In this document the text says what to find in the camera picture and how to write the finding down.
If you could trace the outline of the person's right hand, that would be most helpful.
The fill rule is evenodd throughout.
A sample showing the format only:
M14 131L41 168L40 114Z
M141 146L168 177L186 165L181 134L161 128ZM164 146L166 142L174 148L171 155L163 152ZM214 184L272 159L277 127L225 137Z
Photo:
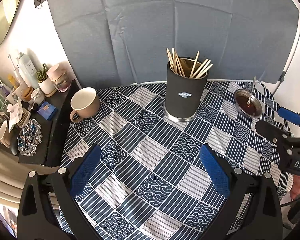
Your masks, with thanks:
M290 189L290 198L295 200L300 195L300 176L293 175L293 185Z

